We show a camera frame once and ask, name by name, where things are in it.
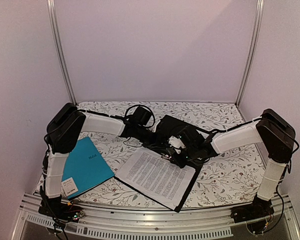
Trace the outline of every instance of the white paper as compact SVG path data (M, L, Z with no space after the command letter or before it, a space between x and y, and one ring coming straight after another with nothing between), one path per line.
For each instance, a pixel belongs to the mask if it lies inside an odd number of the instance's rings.
M179 168L151 150L139 148L115 176L139 192L167 206L177 207L190 184L195 169Z
M64 190L65 195L68 197L71 194L76 193L78 190L78 188L75 185L75 182L73 180L73 178L68 178L67 180L64 180L61 182L61 186Z

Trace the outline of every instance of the robotic arm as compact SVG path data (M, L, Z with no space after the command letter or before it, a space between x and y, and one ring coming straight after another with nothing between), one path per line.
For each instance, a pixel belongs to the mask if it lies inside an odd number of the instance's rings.
M133 114L129 111L137 107ZM47 126L44 137L48 150L43 161L44 187L41 188L40 213L67 221L76 221L82 211L60 203L61 179L65 161L77 142L80 132L107 133L123 138L134 137L180 168L185 165L202 167L203 163L233 148L263 142L269 152L269 162L260 188L252 204L244 211L233 208L235 222L273 214L271 198L285 174L295 141L295 130L277 113L267 109L253 121L228 130L207 131L169 115L147 126L152 111L141 105L130 107L125 116L109 116L89 110L78 110L67 103Z

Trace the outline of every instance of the table surface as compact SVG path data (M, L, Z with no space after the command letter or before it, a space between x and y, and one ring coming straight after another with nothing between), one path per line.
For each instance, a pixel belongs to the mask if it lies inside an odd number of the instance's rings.
M94 110L110 115L124 115L128 107L143 104L153 111L157 120L171 115L207 130L227 129L243 122L234 104L193 102L82 102L80 109ZM116 172L137 149L140 142L104 134L83 132L80 138L90 137L111 169ZM227 206L253 200L264 174L264 165L254 145L233 149L203 165L183 208ZM115 179L91 189L77 198L114 206L164 208L158 203L135 192Z

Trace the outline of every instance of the white wall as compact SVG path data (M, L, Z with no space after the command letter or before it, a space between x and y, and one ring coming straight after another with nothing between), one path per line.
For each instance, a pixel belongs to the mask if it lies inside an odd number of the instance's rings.
M272 108L297 132L300 143L300 0L265 1L262 27L242 112L247 119ZM300 150L286 176L300 223Z
M78 102L234 102L256 0L55 1Z
M46 125L67 101L46 1L0 1L0 240L38 180Z

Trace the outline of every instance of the white label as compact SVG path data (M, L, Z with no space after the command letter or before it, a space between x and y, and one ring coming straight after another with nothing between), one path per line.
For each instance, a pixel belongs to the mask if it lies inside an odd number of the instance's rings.
M73 178L68 178L67 180L64 180L63 182L61 182L62 188L64 190L65 195L68 197L71 194L76 193L78 190L78 188L76 187Z

